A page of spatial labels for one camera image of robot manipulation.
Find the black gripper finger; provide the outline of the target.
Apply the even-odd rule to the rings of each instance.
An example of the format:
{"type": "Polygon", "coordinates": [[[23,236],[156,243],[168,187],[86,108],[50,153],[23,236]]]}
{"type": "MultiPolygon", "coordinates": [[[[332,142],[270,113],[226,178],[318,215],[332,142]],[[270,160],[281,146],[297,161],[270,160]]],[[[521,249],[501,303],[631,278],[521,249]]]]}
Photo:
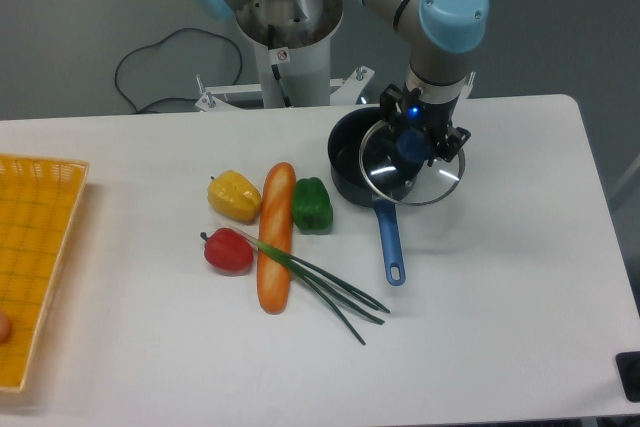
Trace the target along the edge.
{"type": "Polygon", "coordinates": [[[403,91],[400,89],[385,89],[379,96],[381,120],[391,132],[392,139],[398,140],[406,122],[401,110],[403,91]]]}
{"type": "Polygon", "coordinates": [[[427,141],[430,147],[427,165],[431,167],[436,160],[450,163],[463,149],[471,137],[469,130],[462,127],[449,126],[444,133],[430,130],[427,141]]]}

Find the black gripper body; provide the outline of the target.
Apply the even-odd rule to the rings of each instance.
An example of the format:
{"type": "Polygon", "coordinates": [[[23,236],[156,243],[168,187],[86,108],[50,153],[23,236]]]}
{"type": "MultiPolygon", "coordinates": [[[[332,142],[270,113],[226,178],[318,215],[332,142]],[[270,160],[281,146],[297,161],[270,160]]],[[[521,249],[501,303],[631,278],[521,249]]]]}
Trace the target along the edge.
{"type": "MultiPolygon", "coordinates": [[[[385,89],[403,91],[401,110],[406,127],[401,135],[414,130],[422,136],[423,143],[430,148],[427,141],[428,131],[444,133],[449,126],[455,127],[453,114],[465,82],[466,77],[463,76],[452,84],[429,83],[410,72],[402,88],[394,84],[388,85],[385,89]]],[[[382,139],[393,140],[388,127],[382,120],[381,122],[378,135],[382,139]]]]}

